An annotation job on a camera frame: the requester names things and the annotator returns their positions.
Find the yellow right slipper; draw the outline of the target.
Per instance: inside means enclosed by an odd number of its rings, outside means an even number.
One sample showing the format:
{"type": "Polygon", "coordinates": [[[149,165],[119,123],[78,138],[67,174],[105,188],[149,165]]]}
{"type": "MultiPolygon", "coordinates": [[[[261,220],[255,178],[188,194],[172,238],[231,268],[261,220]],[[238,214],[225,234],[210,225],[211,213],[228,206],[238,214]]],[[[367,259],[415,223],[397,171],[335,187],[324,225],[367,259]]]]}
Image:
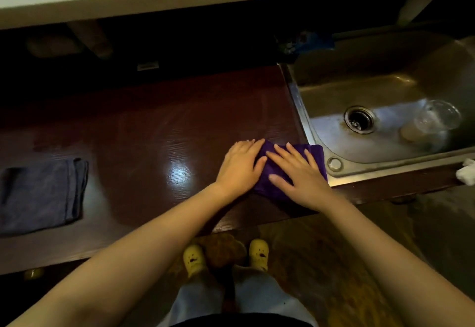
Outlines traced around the yellow right slipper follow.
{"type": "Polygon", "coordinates": [[[253,239],[248,249],[248,260],[250,268],[268,271],[269,246],[263,239],[253,239]]]}

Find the black shirt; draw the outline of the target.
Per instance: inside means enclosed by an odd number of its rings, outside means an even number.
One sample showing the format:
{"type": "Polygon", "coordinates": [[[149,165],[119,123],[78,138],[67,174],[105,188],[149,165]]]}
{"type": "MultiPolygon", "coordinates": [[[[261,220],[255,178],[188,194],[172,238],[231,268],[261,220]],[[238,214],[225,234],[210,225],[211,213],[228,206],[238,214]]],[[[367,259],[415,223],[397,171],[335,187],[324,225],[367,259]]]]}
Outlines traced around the black shirt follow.
{"type": "Polygon", "coordinates": [[[313,327],[296,318],[272,313],[222,313],[185,320],[172,327],[313,327]]]}

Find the person's right hand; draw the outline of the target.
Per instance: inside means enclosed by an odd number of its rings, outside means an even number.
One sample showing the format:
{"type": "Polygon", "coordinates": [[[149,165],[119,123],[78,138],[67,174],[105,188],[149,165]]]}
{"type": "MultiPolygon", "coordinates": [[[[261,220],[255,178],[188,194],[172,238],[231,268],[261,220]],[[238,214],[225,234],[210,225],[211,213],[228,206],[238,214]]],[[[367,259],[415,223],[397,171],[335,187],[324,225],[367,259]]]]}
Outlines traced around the person's right hand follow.
{"type": "MultiPolygon", "coordinates": [[[[266,153],[273,162],[275,162],[275,154],[275,151],[266,153]]],[[[293,192],[284,193],[293,202],[305,208],[325,213],[334,199],[332,189],[320,172],[312,169],[301,154],[296,151],[295,155],[299,157],[299,168],[282,168],[293,182],[293,192]]]]}

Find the blue object behind sink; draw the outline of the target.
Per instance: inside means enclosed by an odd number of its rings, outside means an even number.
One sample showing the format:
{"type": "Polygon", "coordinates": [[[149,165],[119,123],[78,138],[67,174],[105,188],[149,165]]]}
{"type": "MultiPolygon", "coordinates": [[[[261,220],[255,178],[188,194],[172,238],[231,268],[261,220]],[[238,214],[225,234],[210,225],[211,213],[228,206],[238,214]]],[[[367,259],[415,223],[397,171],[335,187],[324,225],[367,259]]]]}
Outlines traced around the blue object behind sink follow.
{"type": "Polygon", "coordinates": [[[293,36],[276,37],[280,52],[285,55],[306,54],[315,50],[332,50],[335,41],[331,35],[304,30],[293,36]]]}

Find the person's left forearm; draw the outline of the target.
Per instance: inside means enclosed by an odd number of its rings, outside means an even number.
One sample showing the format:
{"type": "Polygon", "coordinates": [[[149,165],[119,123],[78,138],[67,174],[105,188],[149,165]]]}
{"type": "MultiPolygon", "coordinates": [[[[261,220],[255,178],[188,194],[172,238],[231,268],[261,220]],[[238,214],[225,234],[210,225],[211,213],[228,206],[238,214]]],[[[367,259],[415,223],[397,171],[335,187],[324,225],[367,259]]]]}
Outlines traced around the person's left forearm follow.
{"type": "Polygon", "coordinates": [[[7,327],[111,327],[219,210],[249,187],[215,182],[70,273],[7,327]]]}

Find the yellow left slipper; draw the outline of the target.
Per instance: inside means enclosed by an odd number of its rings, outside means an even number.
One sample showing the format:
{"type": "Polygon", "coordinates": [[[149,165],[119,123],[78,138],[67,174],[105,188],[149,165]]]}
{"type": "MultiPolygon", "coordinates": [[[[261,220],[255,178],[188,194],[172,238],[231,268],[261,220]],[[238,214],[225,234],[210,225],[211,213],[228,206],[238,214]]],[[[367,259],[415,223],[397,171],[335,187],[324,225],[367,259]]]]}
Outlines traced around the yellow left slipper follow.
{"type": "Polygon", "coordinates": [[[182,254],[182,260],[189,279],[208,270],[203,248],[198,244],[187,246],[182,254]]]}

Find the stainless steel sink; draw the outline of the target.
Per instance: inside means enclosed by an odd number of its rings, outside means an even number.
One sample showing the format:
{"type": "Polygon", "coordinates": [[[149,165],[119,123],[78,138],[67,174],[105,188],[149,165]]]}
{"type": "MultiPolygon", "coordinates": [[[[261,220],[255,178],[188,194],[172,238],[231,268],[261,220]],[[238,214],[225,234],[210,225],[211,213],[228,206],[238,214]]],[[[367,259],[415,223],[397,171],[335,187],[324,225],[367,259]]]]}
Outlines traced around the stainless steel sink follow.
{"type": "Polygon", "coordinates": [[[330,186],[475,160],[475,36],[409,30],[354,36],[332,50],[300,55],[279,67],[309,144],[323,147],[330,186]],[[460,126],[411,143],[402,125],[430,100],[453,104],[460,126]],[[377,118],[371,134],[357,134],[343,115],[351,106],[377,118]],[[333,172],[336,157],[343,169],[333,172]]]}

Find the folded blue-grey towel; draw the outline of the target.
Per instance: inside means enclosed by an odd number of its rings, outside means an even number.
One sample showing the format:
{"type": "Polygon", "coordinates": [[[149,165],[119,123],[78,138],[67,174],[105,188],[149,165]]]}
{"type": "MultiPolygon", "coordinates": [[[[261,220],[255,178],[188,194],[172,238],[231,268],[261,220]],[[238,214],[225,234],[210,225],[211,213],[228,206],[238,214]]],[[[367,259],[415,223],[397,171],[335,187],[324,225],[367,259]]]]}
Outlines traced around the folded blue-grey towel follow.
{"type": "Polygon", "coordinates": [[[89,162],[67,158],[0,172],[0,237],[63,227],[83,216],[89,162]]]}

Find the light grey trousers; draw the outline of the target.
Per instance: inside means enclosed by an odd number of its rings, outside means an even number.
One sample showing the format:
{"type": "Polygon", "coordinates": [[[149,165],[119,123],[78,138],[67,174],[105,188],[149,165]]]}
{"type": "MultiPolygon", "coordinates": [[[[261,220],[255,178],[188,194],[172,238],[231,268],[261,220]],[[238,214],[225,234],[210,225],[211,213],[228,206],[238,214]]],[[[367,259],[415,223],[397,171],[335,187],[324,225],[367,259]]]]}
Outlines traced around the light grey trousers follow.
{"type": "MultiPolygon", "coordinates": [[[[234,266],[231,271],[237,313],[279,314],[319,327],[306,307],[284,292],[267,272],[241,266],[234,266]]],[[[188,319],[222,314],[224,297],[225,290],[214,275],[203,271],[180,288],[170,312],[157,327],[171,327],[188,319]]]]}

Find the clear plastic cup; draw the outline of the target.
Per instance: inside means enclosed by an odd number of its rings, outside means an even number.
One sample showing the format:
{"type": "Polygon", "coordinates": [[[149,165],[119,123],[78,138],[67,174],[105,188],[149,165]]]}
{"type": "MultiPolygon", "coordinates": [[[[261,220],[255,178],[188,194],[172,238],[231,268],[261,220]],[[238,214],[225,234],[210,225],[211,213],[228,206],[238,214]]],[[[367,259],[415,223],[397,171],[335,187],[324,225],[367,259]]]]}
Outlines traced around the clear plastic cup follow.
{"type": "Polygon", "coordinates": [[[461,122],[462,115],[453,104],[443,100],[430,100],[400,127],[399,135],[411,143],[426,142],[442,132],[458,128],[461,122]]]}

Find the yellow slipper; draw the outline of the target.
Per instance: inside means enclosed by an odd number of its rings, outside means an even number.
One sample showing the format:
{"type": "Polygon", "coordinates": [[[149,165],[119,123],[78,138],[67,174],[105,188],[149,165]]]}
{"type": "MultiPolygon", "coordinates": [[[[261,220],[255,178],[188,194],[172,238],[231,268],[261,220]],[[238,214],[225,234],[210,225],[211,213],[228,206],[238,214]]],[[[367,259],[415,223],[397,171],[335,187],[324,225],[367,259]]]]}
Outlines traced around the yellow slipper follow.
{"type": "Polygon", "coordinates": [[[187,246],[182,254],[182,260],[189,279],[208,270],[203,248],[198,244],[187,246]]]}
{"type": "Polygon", "coordinates": [[[248,260],[250,268],[268,271],[269,246],[263,239],[253,239],[248,249],[248,260]]]}

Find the white crumpled cloth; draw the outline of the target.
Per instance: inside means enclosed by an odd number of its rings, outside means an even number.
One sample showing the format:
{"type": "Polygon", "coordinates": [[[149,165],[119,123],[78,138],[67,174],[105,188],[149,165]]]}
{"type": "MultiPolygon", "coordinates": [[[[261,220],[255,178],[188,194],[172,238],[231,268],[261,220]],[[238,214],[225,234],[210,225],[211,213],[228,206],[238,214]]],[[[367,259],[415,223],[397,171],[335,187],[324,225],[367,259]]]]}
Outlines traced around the white crumpled cloth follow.
{"type": "Polygon", "coordinates": [[[456,171],[455,177],[466,186],[475,186],[475,160],[465,159],[462,168],[456,171]]]}

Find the round metal sink drain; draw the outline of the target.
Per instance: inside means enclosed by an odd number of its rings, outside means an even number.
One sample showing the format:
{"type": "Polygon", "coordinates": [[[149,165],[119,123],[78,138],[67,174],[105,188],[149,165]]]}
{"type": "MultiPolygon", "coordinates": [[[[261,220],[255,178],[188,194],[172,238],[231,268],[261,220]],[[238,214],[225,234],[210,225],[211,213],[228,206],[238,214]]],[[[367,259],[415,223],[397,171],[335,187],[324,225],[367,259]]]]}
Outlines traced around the round metal sink drain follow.
{"type": "Polygon", "coordinates": [[[376,115],[363,106],[351,106],[343,115],[346,126],[357,134],[371,134],[377,127],[376,115]]]}

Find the purple cleaning cloth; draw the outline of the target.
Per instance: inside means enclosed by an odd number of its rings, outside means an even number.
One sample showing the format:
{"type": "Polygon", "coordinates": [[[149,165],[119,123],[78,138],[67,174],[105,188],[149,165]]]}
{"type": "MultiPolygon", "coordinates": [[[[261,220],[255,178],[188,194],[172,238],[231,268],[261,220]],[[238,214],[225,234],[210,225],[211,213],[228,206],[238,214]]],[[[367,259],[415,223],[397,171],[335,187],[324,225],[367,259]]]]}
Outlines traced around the purple cleaning cloth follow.
{"type": "MultiPolygon", "coordinates": [[[[307,158],[304,153],[304,150],[308,150],[309,153],[312,155],[313,159],[315,160],[320,174],[323,176],[325,181],[328,181],[327,171],[325,167],[324,150],[321,145],[296,144],[293,145],[293,147],[299,154],[304,157],[305,160],[307,160],[307,158]]],[[[282,170],[282,168],[280,168],[275,162],[269,159],[264,166],[263,172],[259,177],[259,180],[253,187],[253,191],[256,194],[263,196],[273,202],[291,203],[291,199],[288,198],[288,196],[284,192],[282,192],[279,188],[277,188],[270,182],[269,175],[271,174],[275,174],[281,177],[290,185],[293,184],[292,180],[282,170]]]]}

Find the person's left hand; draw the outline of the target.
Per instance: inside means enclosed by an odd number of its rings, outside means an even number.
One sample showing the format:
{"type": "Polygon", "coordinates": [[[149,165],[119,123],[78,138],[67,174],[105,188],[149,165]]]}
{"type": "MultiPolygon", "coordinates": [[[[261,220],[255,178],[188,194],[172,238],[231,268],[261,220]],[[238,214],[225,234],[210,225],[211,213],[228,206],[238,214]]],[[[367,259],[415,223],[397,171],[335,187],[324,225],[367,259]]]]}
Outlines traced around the person's left hand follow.
{"type": "Polygon", "coordinates": [[[253,168],[265,139],[257,140],[256,154],[243,154],[242,141],[238,141],[238,148],[232,155],[225,155],[215,182],[227,203],[250,191],[258,181],[253,176],[253,168]]]}

